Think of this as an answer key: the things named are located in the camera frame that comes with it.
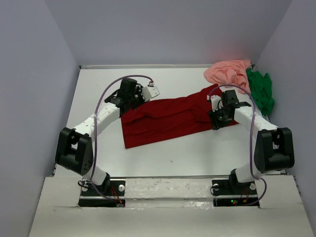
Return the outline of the white front cover board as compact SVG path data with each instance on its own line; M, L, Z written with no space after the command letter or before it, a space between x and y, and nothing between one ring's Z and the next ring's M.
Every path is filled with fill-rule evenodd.
M126 180L126 205L80 207L77 177L47 177L32 237L311 237L292 176L269 175L259 206L214 207L207 178Z

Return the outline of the dark red t shirt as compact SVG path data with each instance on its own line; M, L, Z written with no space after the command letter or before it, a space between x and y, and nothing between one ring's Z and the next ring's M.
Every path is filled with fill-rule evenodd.
M187 97L159 99L130 110L121 117L125 148L178 138L212 129L206 98L217 84Z

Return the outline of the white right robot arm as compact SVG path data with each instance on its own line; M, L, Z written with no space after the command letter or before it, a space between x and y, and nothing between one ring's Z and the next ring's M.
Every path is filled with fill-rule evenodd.
M207 100L212 104L208 115L214 130L235 121L250 133L249 162L231 171L227 181L231 193L240 193L245 184L258 180L266 173L294 166L293 138L289 128L278 127L264 119L253 105L239 101L235 90L207 96Z

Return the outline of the pink crumpled t shirt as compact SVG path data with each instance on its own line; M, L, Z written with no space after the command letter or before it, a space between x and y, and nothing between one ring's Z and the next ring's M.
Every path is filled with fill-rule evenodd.
M250 93L246 70L250 60L221 61L213 64L203 73L205 79L213 84L233 84Z

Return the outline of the green crumpled t shirt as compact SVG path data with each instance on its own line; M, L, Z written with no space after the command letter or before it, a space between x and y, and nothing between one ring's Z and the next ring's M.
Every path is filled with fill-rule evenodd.
M272 80L268 73L262 75L251 68L246 70L251 96L262 115L268 116L275 105L272 93Z

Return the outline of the aluminium front rail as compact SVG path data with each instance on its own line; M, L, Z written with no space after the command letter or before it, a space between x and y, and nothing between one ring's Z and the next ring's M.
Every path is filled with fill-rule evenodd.
M132 179L132 178L211 178L224 179L229 175L191 175L191 176L111 176L111 179Z

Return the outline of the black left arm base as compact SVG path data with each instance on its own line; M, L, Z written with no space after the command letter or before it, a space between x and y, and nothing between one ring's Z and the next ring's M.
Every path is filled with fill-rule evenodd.
M125 179L111 179L109 187L105 190L96 186L97 190L86 179L78 181L80 195L78 205L80 207L125 207Z

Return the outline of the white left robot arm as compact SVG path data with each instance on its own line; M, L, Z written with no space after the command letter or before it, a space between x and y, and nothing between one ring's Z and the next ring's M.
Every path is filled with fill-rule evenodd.
M112 122L131 109L150 100L144 96L145 88L136 80L138 75L127 75L114 82L120 87L109 97L100 97L94 113L74 128L60 131L55 162L90 181L98 195L104 195L110 187L110 175L97 167L97 138Z

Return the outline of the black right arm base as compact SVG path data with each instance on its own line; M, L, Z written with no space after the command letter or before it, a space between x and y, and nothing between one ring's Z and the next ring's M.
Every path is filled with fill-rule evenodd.
M214 207L259 206L254 182L232 186L228 179L212 180L210 193Z

